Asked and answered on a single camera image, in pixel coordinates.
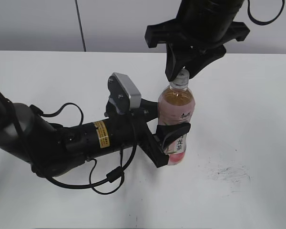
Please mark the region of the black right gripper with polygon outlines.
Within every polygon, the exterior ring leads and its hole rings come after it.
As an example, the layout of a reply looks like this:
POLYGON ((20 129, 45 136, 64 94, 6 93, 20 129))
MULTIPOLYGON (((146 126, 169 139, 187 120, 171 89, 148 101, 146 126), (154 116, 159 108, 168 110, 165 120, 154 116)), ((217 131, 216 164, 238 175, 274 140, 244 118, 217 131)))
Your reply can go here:
POLYGON ((242 5, 241 0, 183 0, 174 19, 147 26, 148 47, 166 43, 165 75, 169 82, 184 67, 190 79, 194 78, 206 66, 224 57, 224 43, 246 39, 249 28, 234 20, 242 5), (191 46, 214 49, 193 58, 191 46))

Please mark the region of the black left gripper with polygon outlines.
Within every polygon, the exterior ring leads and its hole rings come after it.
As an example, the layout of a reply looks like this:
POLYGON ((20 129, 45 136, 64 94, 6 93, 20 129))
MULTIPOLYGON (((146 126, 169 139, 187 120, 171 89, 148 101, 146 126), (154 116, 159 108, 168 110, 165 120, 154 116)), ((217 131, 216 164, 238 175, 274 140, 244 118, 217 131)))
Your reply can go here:
POLYGON ((116 152, 140 147, 156 167, 168 164, 167 154, 185 152, 190 123, 158 125, 152 134, 147 123, 158 118, 158 103, 141 99, 138 109, 117 114, 115 107, 106 106, 107 119, 63 130, 68 153, 82 154, 86 161, 116 152))

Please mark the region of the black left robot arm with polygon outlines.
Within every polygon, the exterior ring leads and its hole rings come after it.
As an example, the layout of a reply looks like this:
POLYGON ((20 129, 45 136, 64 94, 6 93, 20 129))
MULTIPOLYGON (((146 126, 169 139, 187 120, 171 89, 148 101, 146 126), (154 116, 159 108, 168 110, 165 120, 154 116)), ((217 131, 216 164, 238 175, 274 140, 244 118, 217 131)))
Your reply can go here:
POLYGON ((73 127, 46 121, 34 105, 13 103, 0 92, 0 148, 30 164, 39 177, 58 177, 95 158, 121 149, 140 147, 156 167, 168 164, 165 149, 187 134, 189 123, 158 125, 158 104, 144 100, 131 79, 113 73, 105 118, 73 127))

